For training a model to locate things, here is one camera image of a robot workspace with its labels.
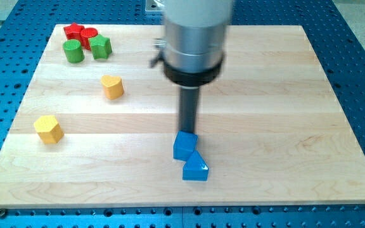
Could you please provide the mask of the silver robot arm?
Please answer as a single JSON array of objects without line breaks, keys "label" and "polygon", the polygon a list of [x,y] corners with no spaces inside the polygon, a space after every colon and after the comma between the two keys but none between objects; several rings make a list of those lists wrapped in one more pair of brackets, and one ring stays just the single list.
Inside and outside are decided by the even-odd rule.
[{"label": "silver robot arm", "polygon": [[213,81],[224,60],[226,29],[233,13],[233,0],[165,0],[163,37],[157,39],[154,67],[183,87],[200,87]]}]

